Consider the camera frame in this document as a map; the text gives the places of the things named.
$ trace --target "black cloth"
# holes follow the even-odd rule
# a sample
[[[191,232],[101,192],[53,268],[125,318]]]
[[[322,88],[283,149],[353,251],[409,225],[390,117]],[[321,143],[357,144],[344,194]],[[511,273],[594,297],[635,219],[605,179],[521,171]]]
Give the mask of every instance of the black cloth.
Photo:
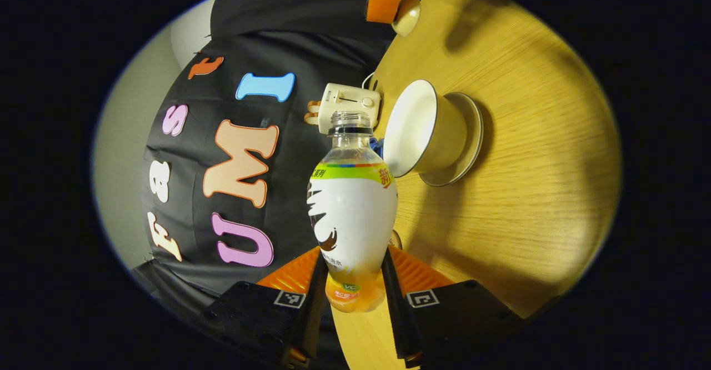
[[[394,31],[388,24],[365,21],[366,0],[216,0],[211,15],[212,40],[181,72],[168,91],[153,122],[144,153],[142,206],[168,231],[183,261],[153,244],[157,256],[132,274],[173,314],[200,328],[201,313],[238,281],[257,282],[317,245],[307,216],[306,188],[315,165],[331,148],[330,140],[307,125],[307,103],[320,100],[328,82],[360,86],[375,71]],[[192,66],[205,58],[224,61],[210,74],[188,79]],[[236,90],[247,73],[281,77],[293,72],[294,87],[285,102],[275,97],[247,95]],[[173,105],[187,104],[182,132],[163,134],[163,118]],[[206,169],[229,159],[216,145],[216,130],[224,119],[242,127],[279,127],[274,154],[254,157],[267,173],[246,178],[267,183],[266,203],[224,193],[203,194]],[[149,186],[153,161],[168,162],[168,201]],[[274,249],[269,266],[256,268],[225,263],[218,241],[231,248],[254,251],[256,244],[236,236],[218,236],[212,213],[226,221],[258,228]],[[311,368],[347,368],[333,324],[330,305],[323,311],[317,359]]]

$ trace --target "black backdrop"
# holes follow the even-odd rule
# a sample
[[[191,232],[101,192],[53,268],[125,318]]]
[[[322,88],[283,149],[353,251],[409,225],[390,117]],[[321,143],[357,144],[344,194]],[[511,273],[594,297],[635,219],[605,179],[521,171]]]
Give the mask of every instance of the black backdrop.
[[[173,82],[155,114],[149,133],[142,172],[142,212],[154,213],[181,252],[176,261],[147,238],[155,259],[133,269],[132,274],[151,295],[170,307],[188,324],[200,327],[201,314],[236,281],[258,282],[300,254],[317,246],[309,223],[306,185],[313,168],[331,148],[318,127],[304,123],[310,100],[320,100],[328,82],[357,86],[375,71],[395,33],[388,24],[368,23],[363,17],[365,0],[216,0],[211,15],[212,39],[196,54]],[[204,59],[221,63],[209,74],[188,78],[191,68]],[[282,77],[295,81],[281,99],[249,94],[236,99],[242,77]],[[164,134],[163,119],[176,105],[188,106],[185,125],[178,135]],[[229,155],[216,144],[224,120],[238,127],[277,127],[274,152],[254,157],[268,167],[244,182],[262,180],[267,185],[264,203],[214,193],[206,196],[208,168]],[[221,145],[226,142],[221,137]],[[229,154],[236,163],[249,160]],[[154,161],[169,163],[167,201],[149,187]],[[230,185],[234,185],[231,176]],[[256,228],[269,239],[256,242],[213,230],[212,215]],[[229,249],[271,256],[268,266],[226,263],[218,254],[218,241]],[[330,304],[325,305],[314,370],[347,368]]]
[[[125,64],[201,0],[5,0],[13,157],[34,165],[10,189],[10,368],[255,368],[147,297],[100,238],[89,147]],[[571,294],[487,355],[480,368],[700,368],[698,236],[692,191],[708,186],[690,90],[708,80],[701,0],[515,0],[558,31],[614,105],[625,189],[612,235]],[[27,88],[30,79],[36,87]],[[664,142],[680,142],[665,147]]]

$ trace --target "letter m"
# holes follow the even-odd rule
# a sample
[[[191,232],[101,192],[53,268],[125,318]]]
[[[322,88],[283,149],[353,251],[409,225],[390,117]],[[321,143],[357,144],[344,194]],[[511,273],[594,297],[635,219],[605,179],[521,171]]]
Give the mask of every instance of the letter m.
[[[269,167],[247,151],[259,152],[268,159],[274,154],[279,138],[279,127],[240,127],[225,119],[215,133],[215,143],[230,159],[205,170],[203,193],[208,198],[221,192],[252,201],[256,208],[264,206],[267,200],[267,183],[256,180],[244,183],[241,180],[258,176],[269,171]]]

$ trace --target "white wall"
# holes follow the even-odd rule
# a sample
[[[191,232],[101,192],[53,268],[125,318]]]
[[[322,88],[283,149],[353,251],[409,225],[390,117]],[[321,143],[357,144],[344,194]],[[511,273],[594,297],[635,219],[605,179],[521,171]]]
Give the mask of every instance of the white wall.
[[[210,14],[215,0],[205,0],[176,18],[171,23],[171,43],[181,69],[192,61],[195,52],[200,51],[212,39],[210,35]]]
[[[151,247],[141,209],[143,153],[153,119],[181,67],[169,27],[133,59],[109,95],[94,140],[93,183],[99,215],[119,259],[134,268]]]

